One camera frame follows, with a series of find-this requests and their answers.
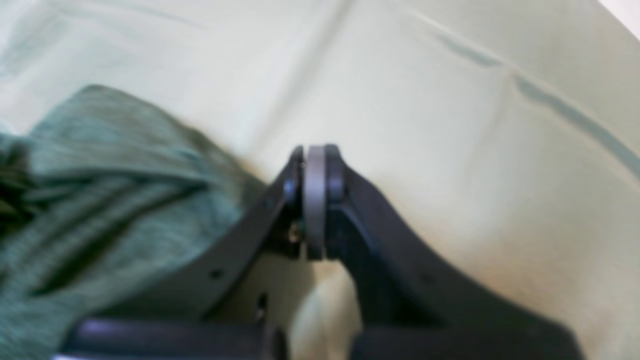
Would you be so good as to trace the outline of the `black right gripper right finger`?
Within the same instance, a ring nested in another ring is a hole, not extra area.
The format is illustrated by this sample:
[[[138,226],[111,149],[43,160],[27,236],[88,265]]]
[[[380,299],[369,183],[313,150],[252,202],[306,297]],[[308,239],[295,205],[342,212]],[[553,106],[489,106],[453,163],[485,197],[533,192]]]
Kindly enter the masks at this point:
[[[351,360],[583,360],[572,332],[491,292],[432,250],[335,145],[302,180],[307,256],[338,260],[362,330]]]

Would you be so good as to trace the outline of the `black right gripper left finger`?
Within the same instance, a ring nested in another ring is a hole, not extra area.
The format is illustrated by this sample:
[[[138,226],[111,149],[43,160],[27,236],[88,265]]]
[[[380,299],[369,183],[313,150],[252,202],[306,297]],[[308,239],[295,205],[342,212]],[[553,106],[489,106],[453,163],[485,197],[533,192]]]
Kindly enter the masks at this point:
[[[288,360],[279,305],[301,258],[304,151],[226,235],[69,330],[55,360]]]

